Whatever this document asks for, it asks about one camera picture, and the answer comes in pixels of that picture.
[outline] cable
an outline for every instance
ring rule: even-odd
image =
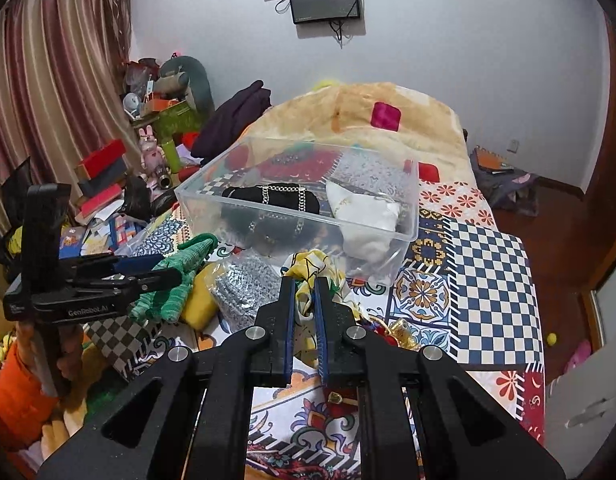
[[[287,12],[288,9],[290,9],[290,0],[288,0],[288,3],[286,4],[286,6],[283,9],[279,10],[279,5],[281,5],[284,1],[286,0],[279,0],[277,4],[275,5],[275,11],[277,12],[277,14],[283,14]]]
[[[357,0],[355,1],[355,3],[352,4],[352,6],[350,7],[350,10],[348,10],[348,12],[345,14],[345,18],[348,18],[350,16],[350,13],[353,11],[353,9],[355,8],[355,6],[357,6],[357,12],[359,13],[359,18],[361,18],[363,16],[363,0]],[[333,23],[336,23],[338,25],[338,28],[333,27]],[[341,49],[344,48],[344,42],[343,42],[343,38],[346,38],[347,41],[345,42],[345,44],[350,43],[350,41],[352,40],[352,38],[354,37],[352,34],[347,35],[343,33],[343,25],[344,22],[343,20],[338,20],[338,22],[329,22],[330,24],[330,28],[332,29],[332,31],[335,33],[335,39],[337,40],[337,43],[339,44],[339,47]]]

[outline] beige blanket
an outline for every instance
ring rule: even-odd
[[[373,126],[381,123],[383,104],[396,108],[389,114],[397,131]],[[270,108],[244,135],[371,148],[395,164],[406,159],[434,164],[441,182],[474,186],[457,115],[429,95],[392,83],[330,86],[309,92]]]

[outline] gray knitted fabric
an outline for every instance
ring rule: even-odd
[[[279,276],[255,251],[227,258],[220,265],[225,272],[216,276],[210,292],[232,332],[252,326],[261,305],[279,298]]]

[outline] electrical outlet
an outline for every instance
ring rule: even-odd
[[[510,143],[508,144],[508,151],[511,153],[517,153],[518,149],[519,149],[519,141],[517,139],[511,139]]]

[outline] striped curtain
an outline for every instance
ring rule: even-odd
[[[119,99],[129,38],[129,0],[10,0],[1,10],[0,185],[31,156],[35,183],[72,184],[76,200],[73,168],[117,138],[138,167]],[[8,227],[0,199],[0,236]]]

